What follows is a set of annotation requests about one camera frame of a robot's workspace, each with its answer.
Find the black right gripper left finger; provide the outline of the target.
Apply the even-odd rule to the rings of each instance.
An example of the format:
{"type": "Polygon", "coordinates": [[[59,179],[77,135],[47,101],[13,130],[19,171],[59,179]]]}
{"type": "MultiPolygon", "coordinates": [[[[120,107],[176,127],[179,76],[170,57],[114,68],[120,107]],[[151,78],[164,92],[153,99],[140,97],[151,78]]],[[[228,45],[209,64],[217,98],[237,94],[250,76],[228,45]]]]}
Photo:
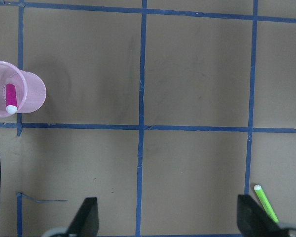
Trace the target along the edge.
{"type": "Polygon", "coordinates": [[[65,237],[96,237],[99,231],[98,202],[87,197],[65,232],[65,237]]]}

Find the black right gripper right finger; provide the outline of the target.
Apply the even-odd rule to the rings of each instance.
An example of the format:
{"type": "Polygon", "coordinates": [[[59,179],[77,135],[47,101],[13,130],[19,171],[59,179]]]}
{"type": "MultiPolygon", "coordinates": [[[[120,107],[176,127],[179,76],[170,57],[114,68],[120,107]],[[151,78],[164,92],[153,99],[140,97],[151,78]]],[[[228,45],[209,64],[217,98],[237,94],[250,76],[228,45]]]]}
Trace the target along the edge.
{"type": "Polygon", "coordinates": [[[283,237],[281,228],[250,195],[237,197],[237,227],[244,237],[283,237]]]}

